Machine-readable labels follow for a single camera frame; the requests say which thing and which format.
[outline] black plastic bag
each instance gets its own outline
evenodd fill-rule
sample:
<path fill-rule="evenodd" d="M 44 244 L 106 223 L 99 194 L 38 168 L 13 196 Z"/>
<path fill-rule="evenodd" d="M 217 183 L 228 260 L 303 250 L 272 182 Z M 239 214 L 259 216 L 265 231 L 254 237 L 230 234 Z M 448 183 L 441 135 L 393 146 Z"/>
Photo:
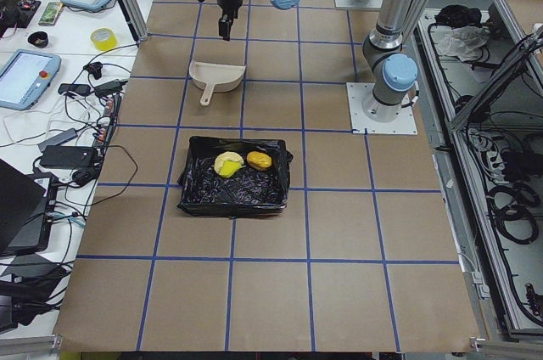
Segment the black plastic bag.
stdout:
<path fill-rule="evenodd" d="M 223 152 L 240 154 L 244 160 L 253 150 L 271 157 L 263 172 L 245 164 L 232 177 L 222 178 L 213 170 Z M 280 213 L 287 205 L 293 156 L 281 139 L 226 139 L 191 137 L 185 171 L 179 177 L 182 197 L 177 205 L 194 216 L 250 217 Z"/>

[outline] white desk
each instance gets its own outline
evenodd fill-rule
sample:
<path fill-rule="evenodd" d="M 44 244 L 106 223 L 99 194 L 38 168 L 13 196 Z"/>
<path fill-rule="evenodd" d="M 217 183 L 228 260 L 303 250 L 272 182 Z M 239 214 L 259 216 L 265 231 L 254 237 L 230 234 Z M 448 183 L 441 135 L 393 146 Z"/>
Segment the white desk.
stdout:
<path fill-rule="evenodd" d="M 57 93 L 60 83 L 72 82 L 81 71 L 81 67 L 86 64 L 92 56 L 99 54 L 99 52 L 89 39 L 92 31 L 100 27 L 108 27 L 115 32 L 118 40 L 118 46 L 133 44 L 132 36 L 128 30 L 124 17 L 120 11 L 118 4 L 111 10 L 106 10 L 98 14 L 89 14 L 86 12 L 72 12 L 67 8 L 59 17 L 59 21 L 55 26 L 39 26 L 37 21 L 39 20 L 43 10 L 47 6 L 48 2 L 54 2 L 58 0 L 41 0 L 42 6 L 39 8 L 38 13 L 35 15 L 30 26 L 27 29 L 20 29 L 15 32 L 12 37 L 3 38 L 0 40 L 0 65 L 5 64 L 12 53 L 19 49 L 25 48 L 36 51 L 43 51 L 44 53 L 58 54 L 62 59 L 59 72 L 54 77 L 51 86 L 40 97 L 37 104 L 35 104 L 31 110 L 43 111 L 43 113 L 14 111 L 9 109 L 0 108 L 0 145 L 11 143 L 8 137 L 6 127 L 2 123 L 4 120 L 9 129 L 9 133 L 15 140 L 21 138 L 27 138 L 37 135 L 46 130 L 46 126 L 54 111 L 60 110 L 55 120 L 64 120 L 54 122 L 53 128 L 67 129 L 70 127 L 81 127 L 81 124 L 71 121 L 64 113 L 64 100 L 59 101 L 60 96 Z M 144 19 L 147 19 L 148 13 L 153 0 L 137 0 L 140 9 L 142 10 Z M 27 41 L 27 37 L 34 31 L 44 30 L 49 35 L 49 44 L 44 49 L 37 49 L 32 47 Z M 5 36 L 9 36 L 12 30 L 8 30 Z M 121 65 L 128 70 L 133 66 L 136 58 L 137 47 L 123 48 L 116 50 L 111 54 L 100 56 L 98 58 L 102 63 L 112 63 Z M 105 65 L 102 69 L 103 78 L 99 81 L 94 81 L 91 78 L 93 84 L 101 84 L 114 79 L 127 78 L 129 75 L 126 71 L 118 67 Z M 87 83 L 87 73 L 82 74 L 77 82 Z M 100 111 L 103 111 L 94 96 L 90 96 L 87 99 L 92 102 L 92 105 Z M 79 118 L 83 108 L 75 103 L 69 104 L 70 114 Z M 95 121 L 98 118 L 98 113 L 92 111 L 91 121 Z M 37 144 L 44 140 L 46 137 L 39 137 L 29 141 L 25 141 L 24 144 L 15 144 L 13 146 L 0 148 L 0 158 L 7 161 L 13 167 L 19 169 L 23 173 L 31 173 L 32 161 L 40 155 L 39 149 L 36 145 L 25 146 L 26 144 Z M 81 138 L 73 139 L 67 144 L 90 145 L 92 144 L 93 137 L 89 131 L 84 132 Z M 59 179 L 63 182 L 70 180 L 70 171 L 67 170 L 51 170 Z M 89 194 L 93 193 L 94 187 L 92 184 L 88 184 L 81 189 L 69 189 L 68 199 L 75 201 L 76 203 L 84 204 L 89 198 Z M 57 200 L 66 202 L 64 198 L 64 189 L 61 188 L 58 193 Z M 70 209 L 59 206 L 59 211 L 70 212 Z M 72 226 L 72 238 L 70 242 L 70 249 L 66 256 L 66 261 L 75 259 L 78 246 L 81 241 L 83 229 L 73 225 Z M 51 236 L 49 240 L 49 246 L 39 255 L 47 258 L 49 261 L 58 262 L 64 256 L 70 236 L 69 223 L 62 221 L 55 223 L 52 227 Z M 1 263 L 9 263 L 12 258 L 0 260 Z M 62 290 L 67 285 L 68 279 L 65 278 L 59 284 L 57 289 L 53 292 Z M 53 326 L 56 323 L 58 317 L 57 311 L 51 311 L 44 315 L 37 316 L 29 326 L 19 326 L 17 329 L 1 334 L 0 339 L 11 339 L 20 337 L 38 337 L 43 335 L 50 335 L 53 332 Z"/>

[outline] black cup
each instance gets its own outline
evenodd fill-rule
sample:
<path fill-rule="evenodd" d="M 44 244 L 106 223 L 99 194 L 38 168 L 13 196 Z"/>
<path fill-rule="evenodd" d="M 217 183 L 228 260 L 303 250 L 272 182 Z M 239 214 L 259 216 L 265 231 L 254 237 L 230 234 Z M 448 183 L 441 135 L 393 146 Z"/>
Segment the black cup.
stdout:
<path fill-rule="evenodd" d="M 48 34 L 45 31 L 36 31 L 28 36 L 28 43 L 37 48 L 45 48 L 49 44 Z"/>

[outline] dustpan handle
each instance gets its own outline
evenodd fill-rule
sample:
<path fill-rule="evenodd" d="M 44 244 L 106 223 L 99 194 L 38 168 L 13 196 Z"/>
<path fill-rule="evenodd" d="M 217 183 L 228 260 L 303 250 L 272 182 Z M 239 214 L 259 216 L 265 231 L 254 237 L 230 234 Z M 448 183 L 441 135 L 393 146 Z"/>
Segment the dustpan handle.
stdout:
<path fill-rule="evenodd" d="M 205 84 L 204 93 L 200 99 L 200 105 L 207 107 L 211 102 L 211 97 L 213 96 L 213 90 L 215 89 L 215 84 Z"/>

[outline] yellow tape roll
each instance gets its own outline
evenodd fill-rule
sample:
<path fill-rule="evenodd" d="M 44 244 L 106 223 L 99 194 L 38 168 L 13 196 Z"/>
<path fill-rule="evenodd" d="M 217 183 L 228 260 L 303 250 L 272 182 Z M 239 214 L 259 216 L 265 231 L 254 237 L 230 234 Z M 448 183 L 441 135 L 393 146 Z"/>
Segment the yellow tape roll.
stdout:
<path fill-rule="evenodd" d="M 106 52 L 117 46 L 117 38 L 114 32 L 107 27 L 102 27 L 91 33 L 91 40 L 94 43 L 94 47 L 102 52 Z"/>

